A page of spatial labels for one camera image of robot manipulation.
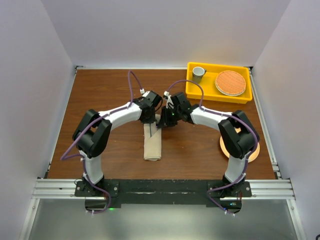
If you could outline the iridescent fork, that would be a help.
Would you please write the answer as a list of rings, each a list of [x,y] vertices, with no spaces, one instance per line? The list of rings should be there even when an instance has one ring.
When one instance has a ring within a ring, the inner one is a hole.
[[[155,114],[155,124],[156,124],[156,126],[159,125],[160,120],[161,120],[161,115],[160,114]]]

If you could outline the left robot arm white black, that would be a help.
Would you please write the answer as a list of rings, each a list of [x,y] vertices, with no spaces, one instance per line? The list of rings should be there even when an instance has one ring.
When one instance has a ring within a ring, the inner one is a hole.
[[[76,128],[72,139],[84,163],[82,181],[92,196],[106,196],[101,154],[112,130],[126,123],[140,121],[144,130],[144,159],[157,161],[162,156],[162,133],[157,129],[160,115],[157,106],[163,99],[154,91],[143,92],[139,98],[107,111],[88,110]]]

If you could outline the gold purple spoon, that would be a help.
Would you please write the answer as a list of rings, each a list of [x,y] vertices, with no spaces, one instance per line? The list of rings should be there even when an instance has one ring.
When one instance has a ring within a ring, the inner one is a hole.
[[[150,138],[152,138],[152,137],[160,138],[161,137],[162,132],[161,132],[161,129],[158,128],[158,125],[156,122],[150,123],[148,130],[149,130],[149,137]]]

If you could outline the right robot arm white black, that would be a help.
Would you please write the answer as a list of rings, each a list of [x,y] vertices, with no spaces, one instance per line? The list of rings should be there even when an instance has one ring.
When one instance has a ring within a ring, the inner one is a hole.
[[[191,105],[182,92],[171,95],[165,91],[163,97],[166,106],[161,109],[159,128],[173,127],[178,121],[183,121],[219,131],[229,153],[228,165],[222,178],[223,185],[208,192],[223,190],[227,196],[235,196],[245,180],[249,157],[257,149],[260,140],[246,114],[241,110],[222,112],[200,104]]]

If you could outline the beige cloth napkin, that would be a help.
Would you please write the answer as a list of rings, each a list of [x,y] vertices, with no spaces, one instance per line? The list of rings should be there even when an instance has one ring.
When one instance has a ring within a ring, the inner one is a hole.
[[[159,161],[162,158],[162,133],[161,137],[150,137],[149,124],[143,125],[144,130],[144,152],[145,161]]]

